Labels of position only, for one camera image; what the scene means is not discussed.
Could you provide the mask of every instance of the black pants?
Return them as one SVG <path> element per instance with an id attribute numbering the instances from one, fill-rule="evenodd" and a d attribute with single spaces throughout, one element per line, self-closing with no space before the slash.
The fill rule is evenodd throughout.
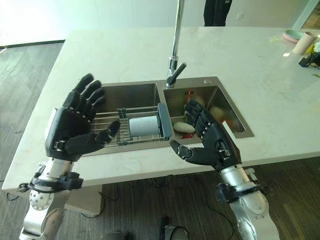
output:
<path id="1" fill-rule="evenodd" d="M 224 27 L 232 0 L 206 0 L 203 12 L 205 27 Z"/>

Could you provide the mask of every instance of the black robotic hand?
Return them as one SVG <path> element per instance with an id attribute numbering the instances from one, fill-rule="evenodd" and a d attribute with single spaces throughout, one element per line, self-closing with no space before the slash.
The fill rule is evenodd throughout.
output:
<path id="1" fill-rule="evenodd" d="M 172 140 L 170 145 L 180 158 L 192 164 L 212 166 L 217 171 L 241 163 L 239 149 L 224 126 L 206 108 L 190 99 L 185 107 L 185 116 L 187 123 L 202 139 L 204 148 L 188 148 Z"/>
<path id="2" fill-rule="evenodd" d="M 56 111 L 45 140 L 48 157 L 76 162 L 81 155 L 102 149 L 117 134 L 118 121 L 98 134 L 90 132 L 95 108 L 105 100 L 100 81 L 93 80 L 90 73 L 85 75 Z"/>

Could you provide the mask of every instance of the robotic arm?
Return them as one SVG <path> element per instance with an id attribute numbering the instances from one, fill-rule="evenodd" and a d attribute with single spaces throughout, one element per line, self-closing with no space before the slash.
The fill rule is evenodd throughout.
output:
<path id="1" fill-rule="evenodd" d="M 185 115 L 202 139 L 202 147 L 185 147 L 177 141 L 170 145 L 175 153 L 189 163 L 212 166 L 224 183 L 216 188 L 216 198 L 229 203 L 240 235 L 245 240 L 278 240 L 279 233 L 269 215 L 266 197 L 260 192 L 254 170 L 244 170 L 240 151 L 224 126 L 207 109 L 190 99 Z"/>
<path id="2" fill-rule="evenodd" d="M 29 184 L 19 186 L 21 192 L 31 189 L 20 240 L 54 239 L 63 221 L 70 191 L 81 188 L 83 183 L 80 175 L 72 172 L 73 163 L 83 154 L 102 149 L 119 130 L 120 123 L 114 121 L 98 134 L 90 132 L 95 108 L 104 101 L 101 83 L 91 83 L 93 80 L 91 74 L 84 76 L 62 107 L 51 115 L 45 139 L 49 159 L 39 166 Z"/>

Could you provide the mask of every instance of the paper towel roll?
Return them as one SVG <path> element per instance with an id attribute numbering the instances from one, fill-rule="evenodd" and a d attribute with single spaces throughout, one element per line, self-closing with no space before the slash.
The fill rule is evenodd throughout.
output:
<path id="1" fill-rule="evenodd" d="M 159 134 L 158 117 L 145 116 L 129 119 L 130 135 L 132 137 Z"/>
<path id="2" fill-rule="evenodd" d="M 297 42 L 292 52 L 295 54 L 303 55 L 310 47 L 310 45 L 317 39 L 317 37 L 318 36 L 313 34 L 312 32 L 306 31 Z"/>

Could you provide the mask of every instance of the green plate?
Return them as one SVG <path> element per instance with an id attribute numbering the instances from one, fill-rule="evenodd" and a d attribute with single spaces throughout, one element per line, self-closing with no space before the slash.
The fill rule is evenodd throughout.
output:
<path id="1" fill-rule="evenodd" d="M 300 38 L 304 35 L 302 32 L 295 31 L 295 30 L 286 30 L 283 33 L 288 37 L 291 37 L 296 40 L 300 40 Z"/>

